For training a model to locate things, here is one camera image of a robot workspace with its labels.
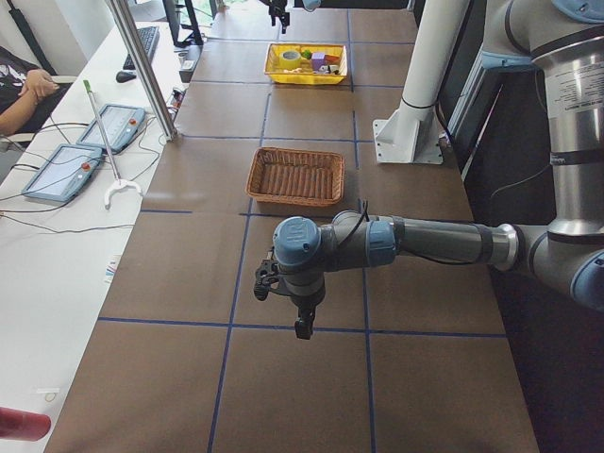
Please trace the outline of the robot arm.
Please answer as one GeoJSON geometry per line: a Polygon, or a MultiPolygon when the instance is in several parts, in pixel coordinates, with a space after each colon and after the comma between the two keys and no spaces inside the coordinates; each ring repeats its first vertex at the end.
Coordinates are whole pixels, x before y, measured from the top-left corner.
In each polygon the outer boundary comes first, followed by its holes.
{"type": "Polygon", "coordinates": [[[603,5],[599,1],[491,1],[482,61],[545,76],[556,216],[547,226],[448,223],[344,211],[318,226],[282,221],[257,269],[254,294],[289,297],[294,331],[309,339],[327,272],[377,267],[399,255],[519,271],[603,307],[603,5]]]}
{"type": "MultiPolygon", "coordinates": [[[[291,13],[287,10],[287,0],[261,0],[268,7],[268,14],[271,18],[271,25],[276,26],[280,23],[280,31],[285,34],[291,23],[291,13]]],[[[313,12],[321,6],[321,0],[302,0],[302,8],[307,12],[313,12]]]]}

